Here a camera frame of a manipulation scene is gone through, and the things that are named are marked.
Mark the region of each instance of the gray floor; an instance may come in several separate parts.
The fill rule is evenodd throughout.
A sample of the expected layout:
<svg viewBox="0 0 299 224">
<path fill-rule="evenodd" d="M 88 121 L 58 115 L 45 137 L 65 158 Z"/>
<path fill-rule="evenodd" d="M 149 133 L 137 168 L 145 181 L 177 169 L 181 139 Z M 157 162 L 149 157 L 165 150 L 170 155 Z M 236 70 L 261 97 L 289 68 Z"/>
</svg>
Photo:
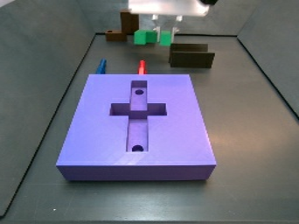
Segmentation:
<svg viewBox="0 0 299 224">
<path fill-rule="evenodd" d="M 208 43 L 212 69 L 169 68 L 168 48 L 97 36 L 2 221 L 299 221 L 299 125 L 236 38 Z M 88 74 L 190 74 L 217 167 L 208 181 L 66 182 L 56 159 Z"/>
</svg>

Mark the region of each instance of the circular hole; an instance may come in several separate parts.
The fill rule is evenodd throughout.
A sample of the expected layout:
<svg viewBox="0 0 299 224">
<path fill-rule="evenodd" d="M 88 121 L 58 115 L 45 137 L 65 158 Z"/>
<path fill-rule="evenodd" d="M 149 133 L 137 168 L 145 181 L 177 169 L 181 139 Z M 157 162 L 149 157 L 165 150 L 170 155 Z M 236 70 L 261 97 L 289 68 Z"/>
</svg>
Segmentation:
<svg viewBox="0 0 299 224">
<path fill-rule="evenodd" d="M 144 147 L 141 145 L 134 145 L 132 151 L 144 151 Z"/>
<path fill-rule="evenodd" d="M 136 93 L 137 95 L 141 95 L 141 94 L 144 93 L 144 90 L 137 89 L 137 90 L 134 91 L 134 93 Z"/>
</svg>

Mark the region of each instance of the brown block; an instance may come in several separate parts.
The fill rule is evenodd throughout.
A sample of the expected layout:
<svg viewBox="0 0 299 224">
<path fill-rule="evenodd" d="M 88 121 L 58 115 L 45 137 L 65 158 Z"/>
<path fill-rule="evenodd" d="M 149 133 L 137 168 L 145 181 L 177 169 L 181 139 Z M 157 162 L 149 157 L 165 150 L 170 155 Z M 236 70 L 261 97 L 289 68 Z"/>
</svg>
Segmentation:
<svg viewBox="0 0 299 224">
<path fill-rule="evenodd" d="M 210 68 L 214 52 L 208 52 L 206 44 L 170 44 L 170 67 Z"/>
<path fill-rule="evenodd" d="M 106 41 L 126 41 L 126 35 L 121 31 L 106 31 Z"/>
<path fill-rule="evenodd" d="M 214 52 L 172 52 L 170 67 L 210 68 Z"/>
<path fill-rule="evenodd" d="M 129 10 L 120 11 L 121 32 L 133 34 L 138 30 L 138 15 L 130 14 Z"/>
</svg>

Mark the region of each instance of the cross-shaped hole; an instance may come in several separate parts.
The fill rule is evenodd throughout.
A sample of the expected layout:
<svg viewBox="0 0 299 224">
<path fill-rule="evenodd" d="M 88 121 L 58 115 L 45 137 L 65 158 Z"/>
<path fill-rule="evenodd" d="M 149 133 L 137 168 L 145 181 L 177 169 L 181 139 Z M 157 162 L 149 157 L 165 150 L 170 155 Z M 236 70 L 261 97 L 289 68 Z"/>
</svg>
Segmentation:
<svg viewBox="0 0 299 224">
<path fill-rule="evenodd" d="M 148 151 L 148 116 L 166 116 L 165 103 L 146 103 L 146 81 L 132 80 L 129 103 L 110 103 L 110 116 L 128 116 L 125 151 Z"/>
</svg>

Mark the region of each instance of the green block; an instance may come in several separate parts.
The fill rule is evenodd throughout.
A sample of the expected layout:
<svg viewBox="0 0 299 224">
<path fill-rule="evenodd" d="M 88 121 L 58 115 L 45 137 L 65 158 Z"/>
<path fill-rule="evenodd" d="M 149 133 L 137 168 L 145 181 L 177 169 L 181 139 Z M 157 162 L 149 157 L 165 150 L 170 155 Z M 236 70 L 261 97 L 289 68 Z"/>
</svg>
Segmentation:
<svg viewBox="0 0 299 224">
<path fill-rule="evenodd" d="M 145 31 L 138 30 L 134 32 L 134 45 L 145 44 Z"/>
<path fill-rule="evenodd" d="M 160 46 L 169 46 L 170 44 L 172 44 L 172 33 L 169 31 L 161 31 Z"/>
<path fill-rule="evenodd" d="M 145 43 L 156 43 L 156 31 L 145 31 Z"/>
</svg>

